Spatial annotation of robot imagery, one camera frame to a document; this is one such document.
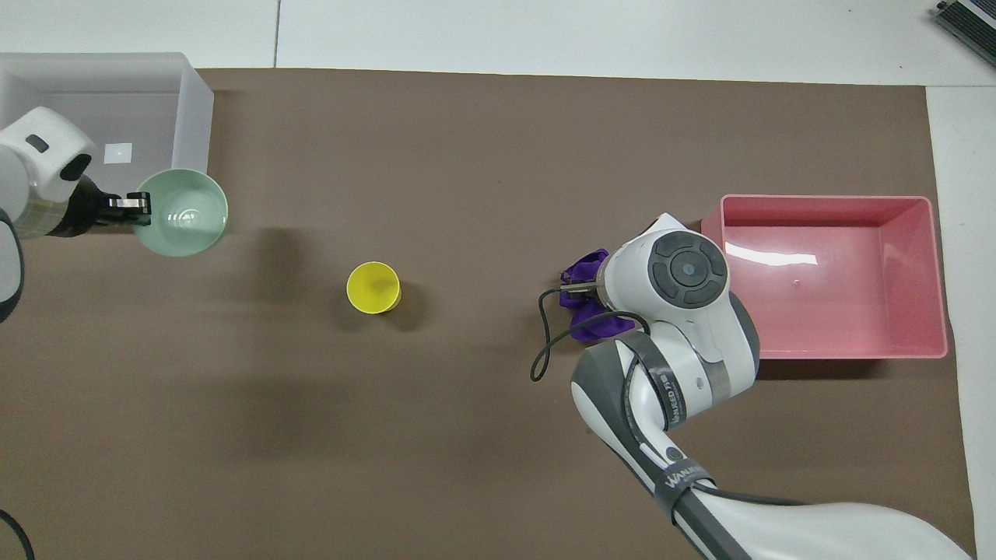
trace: black cable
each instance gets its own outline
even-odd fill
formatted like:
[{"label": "black cable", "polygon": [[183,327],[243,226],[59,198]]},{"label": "black cable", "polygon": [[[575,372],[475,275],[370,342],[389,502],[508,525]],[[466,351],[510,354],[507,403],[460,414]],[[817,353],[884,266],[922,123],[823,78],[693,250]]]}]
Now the black cable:
[{"label": "black cable", "polygon": [[753,494],[741,494],[740,492],[731,492],[729,490],[720,490],[719,488],[713,488],[711,486],[699,484],[698,482],[692,484],[692,488],[695,488],[700,492],[705,492],[713,496],[727,498],[736,501],[745,501],[748,503],[756,503],[760,505],[810,505],[804,501],[796,501],[784,498],[769,498],[765,496],[755,496]]},{"label": "black cable", "polygon": [[[543,300],[547,299],[550,294],[556,294],[560,292],[560,288],[550,288],[549,290],[540,294],[540,319],[543,320],[543,340],[550,344],[550,322],[547,320],[547,310],[543,307]],[[529,379],[533,382],[538,382],[543,379],[544,374],[547,373],[547,367],[550,366],[550,353],[548,352],[545,360],[543,361],[543,369],[540,371],[540,376],[534,378],[533,374],[536,372],[536,363],[533,363],[533,369],[529,374]]]},{"label": "black cable", "polygon": [[28,540],[28,533],[24,532],[24,528],[17,522],[17,519],[14,519],[13,515],[2,509],[0,509],[0,519],[3,519],[4,522],[14,530],[14,533],[17,534],[17,540],[21,541],[21,546],[24,548],[24,555],[28,558],[28,560],[35,560],[35,550],[31,548],[31,541]]},{"label": "black cable", "polygon": [[[533,360],[533,367],[530,368],[529,370],[529,379],[531,379],[534,383],[540,381],[541,379],[543,379],[543,376],[546,375],[547,368],[550,366],[550,353],[553,351],[553,347],[560,341],[564,340],[566,337],[570,336],[572,333],[584,329],[585,327],[593,323],[604,321],[605,319],[608,319],[610,317],[625,317],[627,319],[633,319],[634,321],[637,321],[639,325],[643,327],[643,331],[647,334],[650,334],[650,326],[647,324],[646,320],[643,319],[640,315],[637,315],[636,313],[630,313],[629,311],[607,311],[606,313],[600,313],[595,317],[590,317],[582,321],[581,323],[578,323],[574,327],[571,327],[570,329],[557,335],[557,337],[554,338],[553,340],[550,340],[550,324],[547,321],[547,312],[545,309],[543,309],[543,300],[546,299],[546,297],[549,296],[550,294],[560,291],[562,291],[561,288],[551,288],[540,295],[540,318],[543,319],[543,336],[546,339],[547,344],[546,346],[543,347],[543,350],[541,350],[540,353],[536,355],[536,360]],[[541,368],[540,373],[537,374],[536,367],[539,366],[540,360],[543,360],[543,368]]]}]

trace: white label sticker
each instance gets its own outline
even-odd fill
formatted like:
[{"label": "white label sticker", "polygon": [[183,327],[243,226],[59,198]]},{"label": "white label sticker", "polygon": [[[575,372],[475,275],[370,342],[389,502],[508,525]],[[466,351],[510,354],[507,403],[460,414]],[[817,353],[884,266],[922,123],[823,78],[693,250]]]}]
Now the white label sticker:
[{"label": "white label sticker", "polygon": [[104,144],[104,163],[131,163],[131,142]]}]

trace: white floor tile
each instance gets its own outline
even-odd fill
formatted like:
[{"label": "white floor tile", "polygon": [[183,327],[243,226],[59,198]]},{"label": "white floor tile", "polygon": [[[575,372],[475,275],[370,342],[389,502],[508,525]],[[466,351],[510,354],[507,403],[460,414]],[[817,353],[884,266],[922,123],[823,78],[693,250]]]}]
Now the white floor tile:
[{"label": "white floor tile", "polygon": [[933,2],[283,0],[277,66],[996,85]]},{"label": "white floor tile", "polygon": [[195,68],[273,66],[277,0],[4,2],[0,52],[181,52]]},{"label": "white floor tile", "polygon": [[996,88],[927,88],[979,560],[996,558]]}]

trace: clear plastic bin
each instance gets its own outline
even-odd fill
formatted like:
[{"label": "clear plastic bin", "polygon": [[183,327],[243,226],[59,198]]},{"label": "clear plastic bin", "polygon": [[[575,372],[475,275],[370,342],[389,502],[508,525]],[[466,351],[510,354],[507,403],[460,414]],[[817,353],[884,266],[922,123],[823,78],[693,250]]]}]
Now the clear plastic bin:
[{"label": "clear plastic bin", "polygon": [[0,128],[38,106],[97,143],[87,176],[106,192],[173,167],[207,171],[214,94],[179,53],[0,53]]}]

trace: brown paper mat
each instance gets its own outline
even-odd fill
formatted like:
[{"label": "brown paper mat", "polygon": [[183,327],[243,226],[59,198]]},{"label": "brown paper mat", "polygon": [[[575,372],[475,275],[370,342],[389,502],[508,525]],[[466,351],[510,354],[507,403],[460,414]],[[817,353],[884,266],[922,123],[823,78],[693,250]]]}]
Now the brown paper mat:
[{"label": "brown paper mat", "polygon": [[[575,412],[581,347],[529,382],[536,296],[727,192],[936,200],[921,88],[202,75],[216,247],[24,245],[0,506],[40,557],[695,558]],[[402,279],[388,315],[345,299],[365,260]],[[895,507],[973,551],[953,352],[766,363],[672,436],[725,488]]]}]

